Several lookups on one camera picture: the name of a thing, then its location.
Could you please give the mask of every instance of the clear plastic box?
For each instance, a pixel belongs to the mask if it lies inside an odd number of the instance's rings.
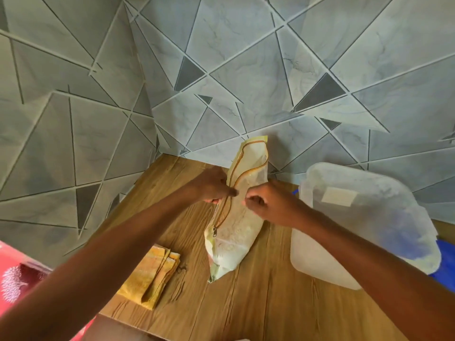
[[[381,246],[426,274],[441,263],[437,231],[425,208],[397,180],[329,163],[312,165],[299,186],[299,197],[353,233]],[[293,229],[291,263],[295,269],[360,289],[358,282],[318,242]]]

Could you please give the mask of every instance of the human hand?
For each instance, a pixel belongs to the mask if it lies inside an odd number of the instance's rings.
[[[262,219],[288,227],[295,227],[306,206],[274,182],[249,188],[242,203]]]
[[[226,196],[237,196],[238,191],[226,185],[226,173],[219,166],[205,169],[191,180],[187,186],[192,190],[197,201],[204,200],[217,204]]]

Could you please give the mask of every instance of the yellow folded fabric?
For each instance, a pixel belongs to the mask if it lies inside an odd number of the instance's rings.
[[[117,293],[134,303],[141,304],[142,297],[165,264],[170,252],[161,246],[152,246]]]
[[[169,257],[164,261],[162,268],[159,270],[155,279],[150,285],[150,289],[142,297],[142,306],[152,310],[158,302],[164,286],[168,283],[169,279],[175,273],[180,263],[180,255],[171,252]]]

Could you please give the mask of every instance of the human arm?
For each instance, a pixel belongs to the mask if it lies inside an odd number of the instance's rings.
[[[455,337],[455,295],[420,270],[341,227],[276,184],[250,188],[245,205],[261,218],[298,229],[321,244],[410,341]]]
[[[2,340],[69,340],[112,298],[177,216],[191,204],[236,195],[220,167],[112,227],[56,268],[0,319]]]

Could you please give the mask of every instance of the sticker on container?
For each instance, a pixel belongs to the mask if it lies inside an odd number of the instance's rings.
[[[357,194],[358,192],[353,190],[328,187],[322,197],[322,202],[349,207]]]

